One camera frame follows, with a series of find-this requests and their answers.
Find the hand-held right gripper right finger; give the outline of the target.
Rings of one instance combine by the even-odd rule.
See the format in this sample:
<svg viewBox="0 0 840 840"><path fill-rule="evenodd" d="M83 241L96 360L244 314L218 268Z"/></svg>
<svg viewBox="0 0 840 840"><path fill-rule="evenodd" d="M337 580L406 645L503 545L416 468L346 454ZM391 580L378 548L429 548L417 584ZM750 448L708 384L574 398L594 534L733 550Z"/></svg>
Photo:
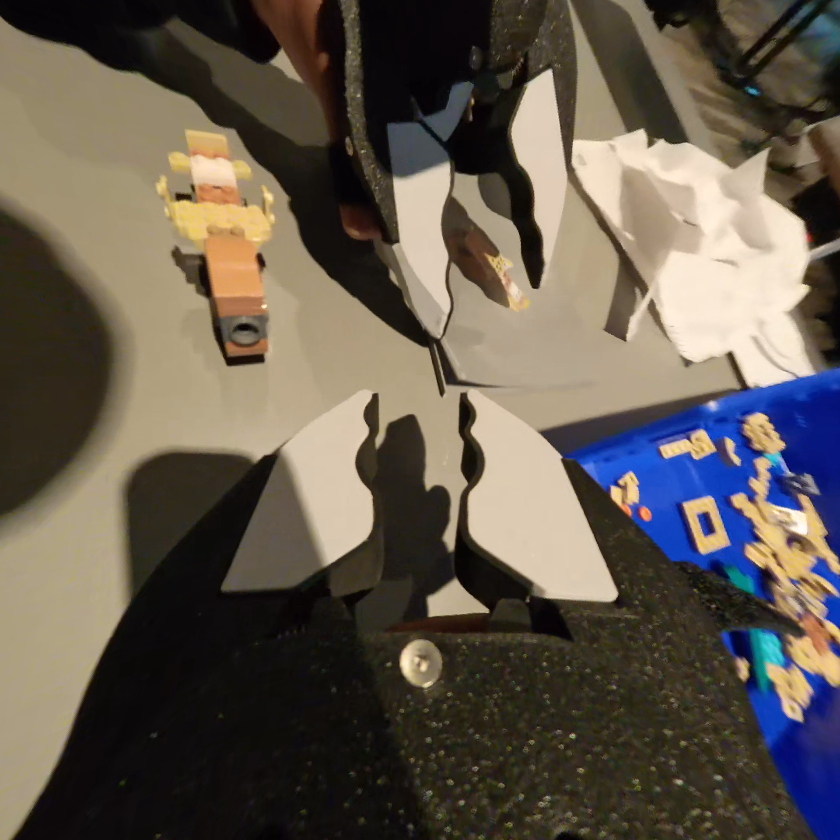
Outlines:
<svg viewBox="0 0 840 840"><path fill-rule="evenodd" d="M618 589L551 443L478 390L461 394L466 487L458 535L526 593L614 603Z"/></svg>

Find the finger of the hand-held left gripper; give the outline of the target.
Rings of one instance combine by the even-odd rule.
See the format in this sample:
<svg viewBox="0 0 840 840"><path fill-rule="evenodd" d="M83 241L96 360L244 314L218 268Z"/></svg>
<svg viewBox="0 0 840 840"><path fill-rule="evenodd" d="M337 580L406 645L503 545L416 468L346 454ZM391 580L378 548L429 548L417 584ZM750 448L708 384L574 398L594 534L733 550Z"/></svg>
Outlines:
<svg viewBox="0 0 840 840"><path fill-rule="evenodd" d="M522 87L509 123L508 148L511 218L528 282L538 289L552 263L569 180L553 68Z"/></svg>
<svg viewBox="0 0 840 840"><path fill-rule="evenodd" d="M426 334L440 340L453 309L443 215L453 165L445 147L420 122L387 126L397 240L392 263L407 306Z"/></svg>

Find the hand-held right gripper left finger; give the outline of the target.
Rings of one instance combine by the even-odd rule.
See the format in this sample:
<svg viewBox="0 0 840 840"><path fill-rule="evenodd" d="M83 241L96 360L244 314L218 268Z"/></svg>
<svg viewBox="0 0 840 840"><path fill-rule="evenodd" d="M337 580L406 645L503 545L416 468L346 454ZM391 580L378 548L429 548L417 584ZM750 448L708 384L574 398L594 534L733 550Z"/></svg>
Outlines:
<svg viewBox="0 0 840 840"><path fill-rule="evenodd" d="M323 582L330 594L362 594L379 584L379 419L379 396L360 390L278 448L222 592L294 592Z"/></svg>

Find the grey instruction booklet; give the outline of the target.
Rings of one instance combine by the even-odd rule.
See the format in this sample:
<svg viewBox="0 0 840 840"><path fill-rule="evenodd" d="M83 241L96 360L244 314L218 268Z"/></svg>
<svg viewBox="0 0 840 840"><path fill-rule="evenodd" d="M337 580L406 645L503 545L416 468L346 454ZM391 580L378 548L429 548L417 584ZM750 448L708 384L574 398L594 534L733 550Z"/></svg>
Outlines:
<svg viewBox="0 0 840 840"><path fill-rule="evenodd" d="M456 174L443 213L446 331L437 357L465 385L576 388L635 384L680 367L656 321L625 330L635 276L572 176L548 275L531 287L499 175Z"/></svg>

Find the brown and tan brick model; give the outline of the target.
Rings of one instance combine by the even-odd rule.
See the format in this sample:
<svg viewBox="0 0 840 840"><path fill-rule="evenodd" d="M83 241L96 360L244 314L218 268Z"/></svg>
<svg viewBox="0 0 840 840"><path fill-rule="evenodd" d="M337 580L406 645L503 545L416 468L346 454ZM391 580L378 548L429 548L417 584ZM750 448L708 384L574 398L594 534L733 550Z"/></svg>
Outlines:
<svg viewBox="0 0 840 840"><path fill-rule="evenodd" d="M270 349L269 311L262 278L261 249L274 233L276 198L262 185L252 203L242 183L253 178L237 159L228 137L186 129L185 150L168 153L170 171L189 181L173 192L161 175L154 185L164 216L203 261L206 294L225 360L264 360Z"/></svg>

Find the person's left forearm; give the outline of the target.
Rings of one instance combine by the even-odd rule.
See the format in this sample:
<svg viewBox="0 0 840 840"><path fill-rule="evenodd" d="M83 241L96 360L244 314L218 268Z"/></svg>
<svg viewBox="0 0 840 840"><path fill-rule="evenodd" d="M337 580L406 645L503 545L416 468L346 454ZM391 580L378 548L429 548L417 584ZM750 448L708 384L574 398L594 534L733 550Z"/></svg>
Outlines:
<svg viewBox="0 0 840 840"><path fill-rule="evenodd" d="M1 15L27 35L81 49L117 70L139 69L176 20L260 64L280 51L246 1L2 1Z"/></svg>

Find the person's left hand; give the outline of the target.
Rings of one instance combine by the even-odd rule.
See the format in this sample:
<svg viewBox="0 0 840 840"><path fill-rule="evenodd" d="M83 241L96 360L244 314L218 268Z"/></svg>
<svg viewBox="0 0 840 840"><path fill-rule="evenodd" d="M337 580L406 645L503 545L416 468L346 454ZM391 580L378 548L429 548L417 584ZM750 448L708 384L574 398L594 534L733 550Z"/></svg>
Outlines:
<svg viewBox="0 0 840 840"><path fill-rule="evenodd" d="M344 232L358 241L381 238L378 216L354 173L345 102L343 16L334 1L254 1L260 21L317 99L329 137L333 187Z"/></svg>

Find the crumpled white paper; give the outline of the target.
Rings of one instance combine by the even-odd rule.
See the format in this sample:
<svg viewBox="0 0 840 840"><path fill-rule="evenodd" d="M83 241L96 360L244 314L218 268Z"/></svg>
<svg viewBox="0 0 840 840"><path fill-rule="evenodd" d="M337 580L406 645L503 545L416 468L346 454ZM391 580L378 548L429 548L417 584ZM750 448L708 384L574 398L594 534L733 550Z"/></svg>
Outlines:
<svg viewBox="0 0 840 840"><path fill-rule="evenodd" d="M642 129L574 142L577 180L645 285L625 340L654 307L684 361L730 355L747 387L816 371L794 318L811 250L802 220L765 191L767 159L733 168Z"/></svg>

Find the teal curved brick piece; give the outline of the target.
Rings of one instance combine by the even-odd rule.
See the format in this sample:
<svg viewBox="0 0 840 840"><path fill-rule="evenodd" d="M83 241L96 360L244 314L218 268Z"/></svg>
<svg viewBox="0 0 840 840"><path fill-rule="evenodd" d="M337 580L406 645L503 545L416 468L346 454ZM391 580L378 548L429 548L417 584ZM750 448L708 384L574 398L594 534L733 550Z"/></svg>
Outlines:
<svg viewBox="0 0 840 840"><path fill-rule="evenodd" d="M740 590L762 600L756 581L737 566L725 563L721 566L721 573ZM766 629L740 629L730 631L729 636L738 659L744 659L749 666L749 677L744 678L744 681L750 681L763 694L771 692L773 682L768 667L772 665L782 668L785 664L780 636Z"/></svg>

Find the tan rectangular frame brick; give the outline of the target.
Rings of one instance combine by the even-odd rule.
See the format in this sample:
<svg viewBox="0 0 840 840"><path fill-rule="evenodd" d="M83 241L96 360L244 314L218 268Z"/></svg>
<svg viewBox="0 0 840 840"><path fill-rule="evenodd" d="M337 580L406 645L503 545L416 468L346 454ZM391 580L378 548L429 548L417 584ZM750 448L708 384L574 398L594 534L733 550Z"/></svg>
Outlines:
<svg viewBox="0 0 840 840"><path fill-rule="evenodd" d="M704 496L684 501L680 509L689 541L698 554L706 556L731 546L714 497Z"/></svg>

